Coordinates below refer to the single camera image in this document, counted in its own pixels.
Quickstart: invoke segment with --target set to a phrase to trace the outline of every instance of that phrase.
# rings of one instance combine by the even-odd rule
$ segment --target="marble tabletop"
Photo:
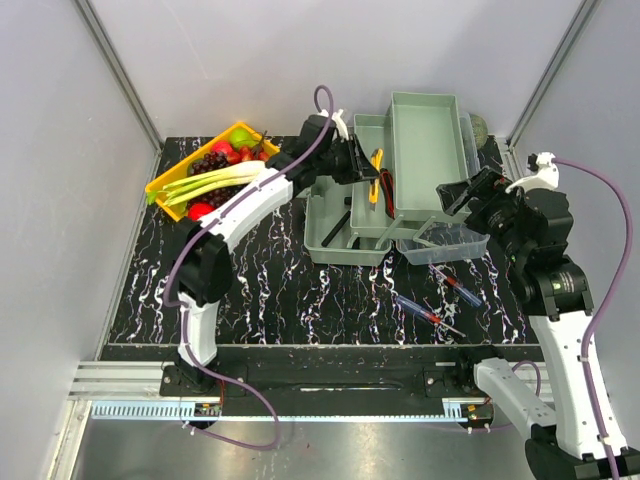
[[[209,137],[168,138],[158,174]],[[481,165],[502,168],[493,139]],[[379,267],[315,265],[303,246],[305,200],[267,216],[236,247],[237,277],[219,312],[219,344],[451,344],[457,340],[395,303],[398,294],[431,307],[467,335],[467,343],[537,343],[505,277],[504,255],[489,242],[477,260],[446,265],[482,300],[467,305],[427,266],[413,266],[392,249]],[[162,306],[174,245],[174,221],[146,208],[107,346],[159,347],[179,342],[178,312]]]

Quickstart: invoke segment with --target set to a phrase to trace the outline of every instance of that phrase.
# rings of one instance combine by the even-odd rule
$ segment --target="yellow basket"
[[[160,175],[158,178],[156,178],[153,182],[149,183],[145,187],[144,191],[146,193],[149,193],[149,192],[152,192],[152,191],[158,191],[158,190],[161,190],[162,187],[164,187],[168,183],[175,182],[176,180],[180,180],[182,178],[185,178],[187,176],[187,170],[189,169],[189,165],[191,165],[191,162],[194,162],[196,160],[200,160],[201,158],[203,158],[204,154],[205,153],[209,153],[209,151],[211,150],[211,147],[213,147],[213,145],[215,143],[217,143],[217,142],[219,142],[221,140],[227,140],[228,141],[229,137],[231,136],[231,132],[233,132],[236,128],[244,128],[247,132],[249,132],[251,134],[251,136],[253,137],[254,140],[260,140],[260,138],[262,136],[260,133],[256,132],[253,128],[248,126],[246,123],[243,123],[243,122],[235,123],[234,125],[232,125],[229,128],[227,128],[220,135],[218,135],[216,138],[214,138],[210,142],[206,143],[205,145],[200,147],[198,150],[193,152],[191,155],[189,155],[187,158],[182,160],[176,166],[174,166],[171,169],[167,170],[162,175]],[[274,144],[272,144],[271,142],[269,142],[267,140],[265,140],[262,143],[262,149],[270,157],[272,155],[275,155],[276,153],[278,153],[280,151],[280,149],[278,147],[276,147]],[[167,207],[164,204],[164,200],[165,200],[165,195],[164,194],[160,194],[160,195],[158,195],[156,197],[156,203],[160,206],[160,208],[162,208],[165,212],[167,212],[171,218],[173,218],[177,222],[182,217],[184,217],[185,213],[179,212],[177,210],[177,206],[176,205],[174,205],[172,207]]]

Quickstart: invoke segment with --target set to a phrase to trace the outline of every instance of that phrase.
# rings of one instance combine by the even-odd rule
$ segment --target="fruit basket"
[[[151,192],[160,191],[165,185],[168,185],[177,180],[186,178],[191,173],[199,173],[198,169],[202,168],[201,167],[202,163],[209,163],[211,165],[216,165],[216,162],[218,162],[218,159],[216,158],[215,155],[211,154],[211,148],[220,141],[223,141],[223,140],[229,141],[231,139],[232,133],[235,130],[239,130],[239,129],[246,130],[249,133],[249,136],[251,137],[251,139],[255,142],[259,142],[260,139],[262,138],[262,134],[256,132],[247,124],[243,122],[237,122],[231,127],[229,127],[228,129],[226,129],[224,132],[222,132],[220,135],[215,137],[213,140],[211,140],[210,142],[207,142],[205,145],[203,145],[198,150],[193,152],[191,155],[189,155],[187,158],[182,160],[180,163],[170,168],[165,173],[163,173],[162,175],[157,177],[155,180],[153,180],[151,183],[149,183],[145,187],[145,192],[147,193],[147,195],[149,195]],[[276,147],[266,139],[262,143],[262,150],[269,157],[271,157],[272,155],[275,155],[280,151],[278,147]],[[191,167],[192,164],[195,164],[195,166],[192,167],[191,169],[192,171],[190,172],[189,167]],[[227,199],[226,197],[230,198],[235,194],[234,192],[240,191],[241,189],[242,189],[242,186],[227,187],[225,189],[221,189],[221,190],[224,190],[223,192],[219,192],[219,191],[217,193],[212,192],[211,195],[207,198],[216,199],[217,201],[225,200]],[[184,217],[184,215],[186,214],[186,212],[184,211],[184,208],[181,208],[177,205],[174,205],[174,206],[166,205],[165,200],[166,200],[166,195],[162,193],[158,194],[155,197],[155,203],[160,208],[162,208],[165,212],[167,212],[167,214],[169,214],[169,216],[173,220],[177,222],[182,217]]]

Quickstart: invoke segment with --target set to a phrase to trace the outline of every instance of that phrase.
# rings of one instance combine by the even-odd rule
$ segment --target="white wall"
[[[528,152],[552,151],[605,172],[629,198],[636,228],[640,225],[639,22],[640,2],[602,3],[517,146],[521,159]],[[567,193],[575,218],[569,253],[585,269],[597,306],[622,254],[622,213],[606,186],[580,172],[561,168],[560,189]],[[596,335],[615,412],[636,448],[640,447],[639,283],[636,246],[622,288]]]
[[[72,2],[0,2],[0,478],[33,480],[92,359],[153,152]]]
[[[580,0],[93,0],[163,136],[237,119],[297,133],[312,93],[385,113],[393,90],[455,93],[507,135]]]

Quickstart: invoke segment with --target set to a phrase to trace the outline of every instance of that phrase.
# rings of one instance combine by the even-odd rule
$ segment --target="metal floor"
[[[256,443],[268,443],[273,435],[269,423],[222,423],[211,428]],[[533,476],[515,429],[468,436],[424,424],[288,423],[283,425],[282,446],[261,453],[191,436],[179,423],[91,420],[73,478],[531,480]]]

